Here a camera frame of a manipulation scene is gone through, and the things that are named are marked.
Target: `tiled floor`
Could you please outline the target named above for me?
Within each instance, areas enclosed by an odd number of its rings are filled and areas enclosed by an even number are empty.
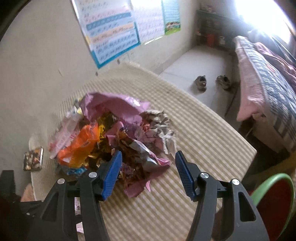
[[[234,94],[216,84],[219,75],[231,79],[232,56],[228,53],[206,46],[196,46],[182,55],[159,76],[196,97],[222,118],[232,101]],[[207,90],[199,91],[194,80],[205,75]]]

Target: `small box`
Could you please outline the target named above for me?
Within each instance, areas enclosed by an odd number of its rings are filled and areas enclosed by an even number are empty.
[[[26,152],[24,154],[24,171],[37,171],[41,170],[43,148],[37,147],[36,149]]]

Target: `pair of shoes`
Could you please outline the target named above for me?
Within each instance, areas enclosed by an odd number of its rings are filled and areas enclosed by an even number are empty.
[[[196,80],[194,81],[194,83],[197,85],[197,88],[199,90],[206,90],[207,89],[207,80],[205,78],[205,75],[204,76],[198,76],[196,78]]]
[[[217,83],[222,86],[224,90],[228,90],[231,87],[231,81],[225,75],[219,75],[216,79]]]

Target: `blue rubber tip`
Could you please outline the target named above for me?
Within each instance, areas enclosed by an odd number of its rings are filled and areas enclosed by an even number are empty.
[[[194,189],[194,180],[187,167],[187,160],[181,151],[176,153],[175,162],[185,193],[191,200],[194,200],[197,197]]]
[[[117,153],[115,153],[112,159],[110,160],[110,162],[111,162],[111,165],[103,181],[104,183],[103,192],[102,192],[103,200],[106,200],[107,197],[109,197],[113,191],[113,188],[122,164],[121,152],[118,151]]]

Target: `poster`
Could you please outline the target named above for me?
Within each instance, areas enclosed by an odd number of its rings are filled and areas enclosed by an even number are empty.
[[[161,0],[131,0],[141,43],[165,34]]]
[[[98,68],[139,45],[131,7],[124,0],[72,0]]]
[[[165,34],[169,35],[181,30],[178,0],[162,0]]]

